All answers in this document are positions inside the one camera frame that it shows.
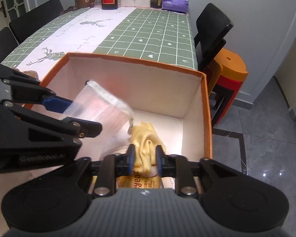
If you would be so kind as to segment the green grid tablecloth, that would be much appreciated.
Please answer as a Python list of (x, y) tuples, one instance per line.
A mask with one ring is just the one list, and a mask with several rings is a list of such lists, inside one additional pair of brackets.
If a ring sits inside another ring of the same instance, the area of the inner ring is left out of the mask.
[[(197, 68), (189, 17), (176, 12), (135, 8), (93, 53)], [(6, 58), (2, 64), (15, 69), (8, 65)]]

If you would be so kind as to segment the clear bubble wrap bag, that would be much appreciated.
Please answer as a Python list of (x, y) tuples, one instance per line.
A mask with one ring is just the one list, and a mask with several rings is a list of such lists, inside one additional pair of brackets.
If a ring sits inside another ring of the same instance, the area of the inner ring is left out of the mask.
[(95, 81), (88, 81), (60, 118), (66, 117), (99, 122), (103, 127), (96, 138), (83, 141), (78, 157), (101, 160), (109, 154), (125, 152), (134, 125), (134, 112)]

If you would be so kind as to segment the black chair left far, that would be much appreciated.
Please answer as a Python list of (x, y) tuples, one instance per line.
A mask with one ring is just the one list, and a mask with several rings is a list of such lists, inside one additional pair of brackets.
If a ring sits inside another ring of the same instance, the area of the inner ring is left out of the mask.
[(17, 42), (21, 44), (30, 35), (60, 16), (62, 11), (63, 6), (60, 0), (49, 0), (12, 20), (9, 27)]

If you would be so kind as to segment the orange plastic stool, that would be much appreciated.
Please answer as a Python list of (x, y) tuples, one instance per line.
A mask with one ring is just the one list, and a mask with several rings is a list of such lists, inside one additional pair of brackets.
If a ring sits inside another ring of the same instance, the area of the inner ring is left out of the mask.
[(216, 125), (225, 116), (240, 88), (244, 84), (248, 71), (242, 58), (225, 48), (204, 69), (209, 93), (215, 93), (215, 115), (212, 125)]

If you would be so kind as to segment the brown plush knot toy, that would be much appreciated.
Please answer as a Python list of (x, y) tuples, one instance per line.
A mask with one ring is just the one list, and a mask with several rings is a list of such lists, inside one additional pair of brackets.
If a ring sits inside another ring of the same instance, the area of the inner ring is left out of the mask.
[(38, 73), (36, 71), (20, 71), (19, 69), (15, 69), (15, 71), (17, 71), (18, 75), (22, 77), (28, 76), (30, 78), (39, 79)]

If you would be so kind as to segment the yellow microfiber cloth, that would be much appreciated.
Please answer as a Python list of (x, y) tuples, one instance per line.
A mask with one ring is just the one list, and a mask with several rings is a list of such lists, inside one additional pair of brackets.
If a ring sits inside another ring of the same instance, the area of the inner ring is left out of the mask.
[(161, 146), (163, 151), (166, 151), (166, 146), (153, 125), (145, 122), (132, 128), (130, 143), (135, 146), (134, 172), (147, 176), (156, 166), (156, 146)]

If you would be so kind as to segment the orange cardboard storage box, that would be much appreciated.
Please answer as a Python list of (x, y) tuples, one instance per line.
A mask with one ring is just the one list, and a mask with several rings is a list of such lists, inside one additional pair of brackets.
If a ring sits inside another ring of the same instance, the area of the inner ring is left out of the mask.
[[(40, 80), (40, 85), (72, 100), (89, 80), (127, 103), (135, 123), (150, 122), (168, 153), (190, 161), (212, 157), (212, 126), (203, 73), (148, 60), (68, 53)], [(62, 114), (48, 111), (43, 105), (23, 107), (62, 120)]]

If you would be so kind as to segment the dark glass jar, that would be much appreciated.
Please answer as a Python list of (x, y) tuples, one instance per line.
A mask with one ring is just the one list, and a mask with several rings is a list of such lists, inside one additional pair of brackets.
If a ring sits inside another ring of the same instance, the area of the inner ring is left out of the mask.
[(163, 2), (163, 0), (151, 0), (151, 7), (155, 8), (155, 9), (161, 9), (162, 2)]

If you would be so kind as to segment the cream door right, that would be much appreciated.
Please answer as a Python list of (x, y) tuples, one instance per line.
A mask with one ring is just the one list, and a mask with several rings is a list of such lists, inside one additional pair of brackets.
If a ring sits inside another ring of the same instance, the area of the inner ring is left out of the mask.
[(275, 77), (284, 93), (289, 110), (296, 115), (296, 41)]

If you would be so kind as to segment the black chair left near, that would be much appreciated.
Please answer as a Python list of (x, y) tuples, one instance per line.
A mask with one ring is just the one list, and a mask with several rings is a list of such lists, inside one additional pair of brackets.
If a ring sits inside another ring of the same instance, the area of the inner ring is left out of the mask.
[(0, 31), (0, 63), (18, 46), (9, 27)]

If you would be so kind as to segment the white box stand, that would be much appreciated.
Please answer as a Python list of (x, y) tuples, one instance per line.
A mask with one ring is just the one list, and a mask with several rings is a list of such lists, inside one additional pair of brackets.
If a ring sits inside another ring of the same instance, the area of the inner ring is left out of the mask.
[(150, 8), (151, 0), (120, 0), (122, 7)]

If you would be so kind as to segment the Deeyeo wet wipes pack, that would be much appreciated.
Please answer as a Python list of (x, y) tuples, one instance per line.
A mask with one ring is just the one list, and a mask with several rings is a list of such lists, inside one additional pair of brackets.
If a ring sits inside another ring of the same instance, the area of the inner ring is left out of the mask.
[(117, 185), (120, 188), (159, 189), (161, 178), (159, 176), (145, 177), (139, 173), (134, 173), (131, 176), (117, 178)]

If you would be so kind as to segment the black chair far right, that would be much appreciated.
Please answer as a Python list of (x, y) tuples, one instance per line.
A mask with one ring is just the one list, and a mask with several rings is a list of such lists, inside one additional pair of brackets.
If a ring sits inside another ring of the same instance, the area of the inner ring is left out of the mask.
[(225, 46), (224, 37), (234, 27), (233, 22), (213, 3), (208, 3), (196, 20), (197, 34), (194, 37), (198, 71), (203, 71)]

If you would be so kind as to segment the purple tissue pack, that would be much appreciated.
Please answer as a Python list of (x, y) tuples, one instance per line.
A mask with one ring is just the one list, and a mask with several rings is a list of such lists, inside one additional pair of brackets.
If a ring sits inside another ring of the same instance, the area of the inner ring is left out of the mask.
[(167, 11), (188, 13), (189, 0), (163, 0), (162, 9)]

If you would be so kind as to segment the black chair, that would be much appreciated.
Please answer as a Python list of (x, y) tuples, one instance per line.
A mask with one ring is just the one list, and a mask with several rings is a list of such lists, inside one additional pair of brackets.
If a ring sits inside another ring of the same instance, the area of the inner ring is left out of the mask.
[(12, 20), (9, 27), (17, 42), (21, 44), (30, 35), (60, 16), (62, 11), (63, 6), (60, 0), (49, 0)]
[(234, 27), (233, 22), (213, 3), (208, 3), (196, 20), (197, 34), (194, 37), (198, 71), (203, 71), (225, 46), (224, 37)]
[(0, 63), (18, 46), (9, 27), (0, 31)]

